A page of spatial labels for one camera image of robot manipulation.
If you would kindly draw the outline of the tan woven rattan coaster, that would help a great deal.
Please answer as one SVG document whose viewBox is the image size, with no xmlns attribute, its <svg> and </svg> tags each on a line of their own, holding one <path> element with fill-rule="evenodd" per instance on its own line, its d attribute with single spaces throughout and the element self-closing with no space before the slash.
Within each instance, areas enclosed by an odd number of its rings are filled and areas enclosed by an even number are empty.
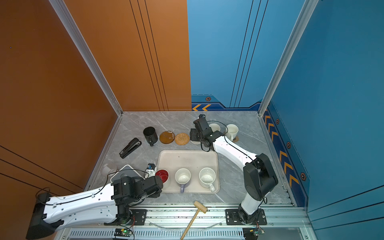
<svg viewBox="0 0 384 240">
<path fill-rule="evenodd" d="M 179 133 L 175 136 L 175 143 L 184 146 L 190 141 L 190 136 L 186 133 Z"/>
</svg>

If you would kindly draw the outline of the light blue mug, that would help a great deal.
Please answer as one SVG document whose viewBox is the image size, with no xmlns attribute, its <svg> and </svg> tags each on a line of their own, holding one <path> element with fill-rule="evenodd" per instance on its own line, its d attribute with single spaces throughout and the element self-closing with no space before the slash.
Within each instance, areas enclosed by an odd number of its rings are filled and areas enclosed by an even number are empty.
<svg viewBox="0 0 384 240">
<path fill-rule="evenodd" d="M 213 132 L 216 132 L 216 131 L 220 132 L 221 131 L 221 127 L 218 124 L 215 124 L 215 123 L 209 124 L 209 127 L 212 129 Z"/>
</svg>

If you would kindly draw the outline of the red inside white mug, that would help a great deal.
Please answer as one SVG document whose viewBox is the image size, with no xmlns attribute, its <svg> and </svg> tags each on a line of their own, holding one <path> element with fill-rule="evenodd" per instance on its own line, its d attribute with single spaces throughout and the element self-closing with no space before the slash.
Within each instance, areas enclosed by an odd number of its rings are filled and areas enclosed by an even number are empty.
<svg viewBox="0 0 384 240">
<path fill-rule="evenodd" d="M 163 182 L 163 190 L 167 190 L 171 184 L 170 173 L 167 170 L 161 169 L 156 171 L 156 176 L 160 177 Z"/>
</svg>

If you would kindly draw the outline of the white woven round coaster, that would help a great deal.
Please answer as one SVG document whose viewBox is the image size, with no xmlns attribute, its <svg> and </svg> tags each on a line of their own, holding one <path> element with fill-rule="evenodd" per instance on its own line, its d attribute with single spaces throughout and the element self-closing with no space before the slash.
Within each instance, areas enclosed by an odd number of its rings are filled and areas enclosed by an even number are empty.
<svg viewBox="0 0 384 240">
<path fill-rule="evenodd" d="M 200 141 L 190 141 L 192 144 L 194 144 L 194 145 L 200 145 L 201 144 L 201 142 Z"/>
</svg>

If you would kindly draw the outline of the large white mug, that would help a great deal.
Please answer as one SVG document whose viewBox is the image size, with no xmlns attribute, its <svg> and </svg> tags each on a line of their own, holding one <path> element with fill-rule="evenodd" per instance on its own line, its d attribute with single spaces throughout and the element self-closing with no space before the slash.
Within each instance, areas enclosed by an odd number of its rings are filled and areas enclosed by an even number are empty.
<svg viewBox="0 0 384 240">
<path fill-rule="evenodd" d="M 214 186 L 214 182 L 216 180 L 216 173 L 213 169 L 203 168 L 199 172 L 199 179 L 200 179 L 200 184 L 203 188 L 210 189 L 212 193 L 216 190 Z"/>
</svg>

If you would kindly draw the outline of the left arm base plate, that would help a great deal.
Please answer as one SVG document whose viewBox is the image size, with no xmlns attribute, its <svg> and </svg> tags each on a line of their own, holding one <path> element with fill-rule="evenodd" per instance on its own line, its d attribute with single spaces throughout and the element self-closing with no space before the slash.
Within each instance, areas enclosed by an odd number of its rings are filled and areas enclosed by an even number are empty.
<svg viewBox="0 0 384 240">
<path fill-rule="evenodd" d="M 147 210 L 130 209 L 128 215 L 117 218 L 104 226 L 143 226 L 145 224 Z"/>
</svg>

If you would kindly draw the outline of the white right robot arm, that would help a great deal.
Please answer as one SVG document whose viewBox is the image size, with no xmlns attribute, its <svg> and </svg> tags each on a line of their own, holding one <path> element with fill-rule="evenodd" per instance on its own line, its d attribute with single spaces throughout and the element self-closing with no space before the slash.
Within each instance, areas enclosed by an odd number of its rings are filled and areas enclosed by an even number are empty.
<svg viewBox="0 0 384 240">
<path fill-rule="evenodd" d="M 251 153 L 237 146 L 224 133 L 214 132 L 203 114 L 200 114 L 193 124 L 195 126 L 191 129 L 193 141 L 199 141 L 201 147 L 225 156 L 243 170 L 247 194 L 238 207 L 239 221 L 244 225 L 267 225 L 266 214 L 261 204 L 279 183 L 269 157 L 265 154 Z"/>
</svg>

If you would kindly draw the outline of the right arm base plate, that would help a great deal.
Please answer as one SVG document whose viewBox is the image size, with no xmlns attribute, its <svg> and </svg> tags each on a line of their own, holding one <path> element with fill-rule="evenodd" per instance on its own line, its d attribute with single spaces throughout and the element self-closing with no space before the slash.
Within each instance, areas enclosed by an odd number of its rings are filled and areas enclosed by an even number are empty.
<svg viewBox="0 0 384 240">
<path fill-rule="evenodd" d="M 232 225 L 259 225 L 266 226 L 267 217 L 263 209 L 257 209 L 252 215 L 239 209 L 226 209 L 226 223 Z"/>
</svg>

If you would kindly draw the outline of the glossy brown round coaster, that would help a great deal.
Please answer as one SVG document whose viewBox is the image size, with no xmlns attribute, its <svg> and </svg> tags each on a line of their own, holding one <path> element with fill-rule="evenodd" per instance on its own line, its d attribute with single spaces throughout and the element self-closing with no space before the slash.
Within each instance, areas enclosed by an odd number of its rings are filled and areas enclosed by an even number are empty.
<svg viewBox="0 0 384 240">
<path fill-rule="evenodd" d="M 175 134 L 172 131 L 164 131 L 160 134 L 159 140 L 163 144 L 171 144 L 175 140 Z"/>
</svg>

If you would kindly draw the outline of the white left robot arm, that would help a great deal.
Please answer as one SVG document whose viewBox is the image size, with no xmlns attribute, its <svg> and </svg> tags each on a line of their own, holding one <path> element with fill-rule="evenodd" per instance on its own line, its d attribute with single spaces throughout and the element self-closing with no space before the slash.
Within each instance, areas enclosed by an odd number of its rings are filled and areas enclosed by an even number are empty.
<svg viewBox="0 0 384 240">
<path fill-rule="evenodd" d="M 48 237 L 58 230 L 94 223 L 118 226 L 129 223 L 131 207 L 146 198 L 157 198 L 163 189 L 159 176 L 146 179 L 121 177 L 98 189 L 54 197 L 49 192 L 36 196 L 27 231 L 28 240 Z"/>
</svg>

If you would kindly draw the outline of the black mug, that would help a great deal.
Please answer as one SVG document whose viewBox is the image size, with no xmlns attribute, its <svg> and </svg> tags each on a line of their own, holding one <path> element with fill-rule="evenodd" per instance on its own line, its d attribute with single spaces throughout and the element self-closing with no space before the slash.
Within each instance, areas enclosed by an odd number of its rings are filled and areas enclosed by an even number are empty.
<svg viewBox="0 0 384 240">
<path fill-rule="evenodd" d="M 158 135 L 156 133 L 156 129 L 154 127 L 146 127 L 143 130 L 144 137 L 146 139 L 146 142 L 153 147 L 158 141 Z"/>
</svg>

